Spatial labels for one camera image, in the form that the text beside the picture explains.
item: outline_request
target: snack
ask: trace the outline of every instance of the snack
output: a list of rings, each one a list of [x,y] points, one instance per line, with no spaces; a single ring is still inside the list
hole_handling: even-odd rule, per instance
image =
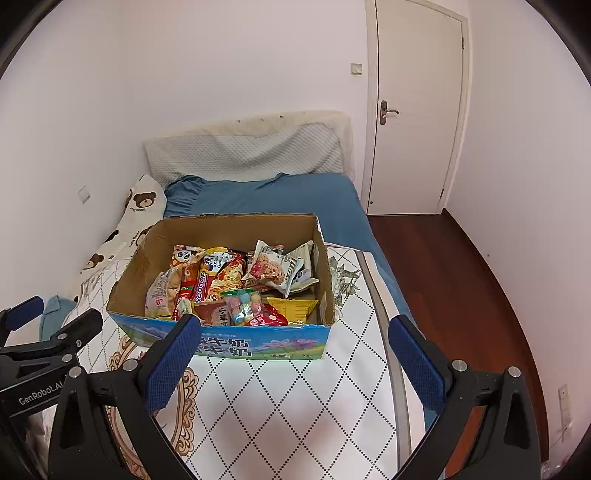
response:
[[[205,250],[199,247],[190,247],[189,245],[175,245],[173,250],[173,257],[170,261],[170,268],[177,265],[185,264],[191,260],[191,255],[201,260],[205,254]]]
[[[156,277],[146,295],[146,317],[172,320],[182,272],[183,267],[178,265]]]
[[[299,269],[304,265],[301,258],[291,258],[276,253],[262,240],[256,243],[252,264],[248,267],[243,280],[253,278],[257,282],[276,288],[287,298],[291,283]]]
[[[244,275],[244,254],[229,251],[232,255],[230,262],[216,275],[209,286],[205,301],[218,301],[222,299],[222,292],[242,288],[242,276]]]
[[[212,285],[216,275],[233,258],[234,256],[225,247],[214,247],[205,250],[203,261],[199,268],[197,283],[193,291],[193,301],[205,301],[209,287]]]
[[[262,311],[252,320],[246,322],[244,326],[260,327],[263,325],[269,327],[287,327],[288,323],[287,319],[281,313],[275,310],[275,307],[264,303],[262,305]]]
[[[283,254],[283,245],[274,245],[273,247],[270,247],[270,248],[276,254],[279,254],[279,255]],[[246,254],[246,269],[247,270],[252,265],[254,256],[255,256],[254,250],[251,250]],[[261,293],[266,292],[266,291],[270,291],[273,289],[273,287],[270,287],[269,285],[265,284],[264,282],[260,282],[254,278],[249,278],[249,279],[245,280],[243,282],[243,287],[244,288],[254,288],[255,290],[260,291]]]
[[[193,290],[197,282],[199,261],[203,258],[204,254],[205,250],[199,247],[189,247],[188,245],[177,245],[174,247],[171,265],[181,266],[183,268],[181,286],[177,295],[177,305],[173,313],[173,320],[175,321],[181,318],[184,313],[191,313],[190,299],[193,296]]]
[[[228,307],[223,300],[193,303],[193,313],[199,318],[201,325],[230,325]]]
[[[228,307],[232,324],[242,326],[262,310],[261,294],[252,288],[226,291],[222,297]]]
[[[306,324],[308,315],[312,313],[318,300],[287,300],[268,297],[267,303],[287,318],[290,327],[299,327]]]
[[[294,281],[291,284],[291,292],[295,293],[302,291],[318,283],[318,278],[312,278],[312,261],[310,254],[314,248],[314,241],[310,240],[304,245],[300,245],[294,251],[288,253],[291,258],[301,258],[304,261],[304,267],[295,275]]]

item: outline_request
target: blue bed sheet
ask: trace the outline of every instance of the blue bed sheet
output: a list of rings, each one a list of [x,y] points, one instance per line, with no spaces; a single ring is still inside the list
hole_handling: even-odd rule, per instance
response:
[[[369,226],[355,187],[338,173],[286,175],[261,181],[207,181],[186,175],[166,190],[164,216],[204,213],[315,213],[327,242],[373,254],[400,313],[414,323],[400,287]]]

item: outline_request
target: white door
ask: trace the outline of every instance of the white door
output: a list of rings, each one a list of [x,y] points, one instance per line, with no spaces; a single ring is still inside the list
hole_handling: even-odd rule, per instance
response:
[[[378,117],[368,214],[435,213],[460,108],[462,23],[408,0],[376,6],[378,103],[399,113]]]

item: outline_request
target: white patterned blanket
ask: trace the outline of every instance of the white patterned blanket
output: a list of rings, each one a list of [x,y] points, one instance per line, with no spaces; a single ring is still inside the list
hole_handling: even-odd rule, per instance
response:
[[[157,420],[198,479],[390,479],[424,434],[423,408],[384,339],[398,312],[371,254],[329,247],[339,266],[362,275],[343,285],[341,318],[324,357],[249,361],[194,356]],[[115,369],[145,348],[105,308],[127,261],[109,266],[66,319],[88,308],[102,333],[79,353],[89,372]],[[131,471],[146,472],[110,408]],[[44,412],[49,440],[54,410]]]

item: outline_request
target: bear print pillow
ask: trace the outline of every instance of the bear print pillow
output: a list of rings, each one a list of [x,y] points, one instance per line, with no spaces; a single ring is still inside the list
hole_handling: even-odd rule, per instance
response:
[[[150,228],[164,217],[165,208],[166,197],[160,184],[150,175],[142,176],[129,190],[125,213],[119,225],[82,268],[71,297],[85,296],[93,278],[98,277],[96,274],[110,263],[131,258]]]

